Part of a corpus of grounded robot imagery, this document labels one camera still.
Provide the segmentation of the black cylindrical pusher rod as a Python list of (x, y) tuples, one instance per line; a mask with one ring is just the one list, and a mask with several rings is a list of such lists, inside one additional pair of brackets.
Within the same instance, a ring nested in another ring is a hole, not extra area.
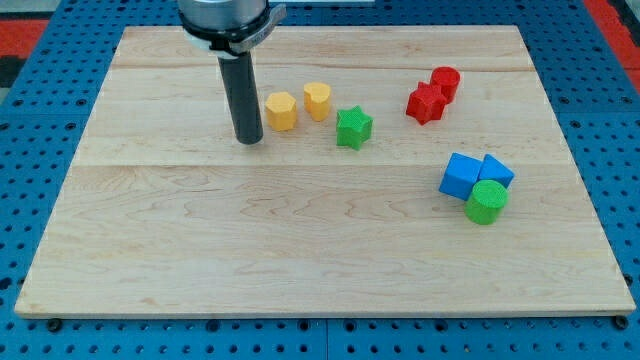
[(236, 140), (256, 144), (263, 137), (263, 127), (251, 54), (219, 58), (218, 63)]

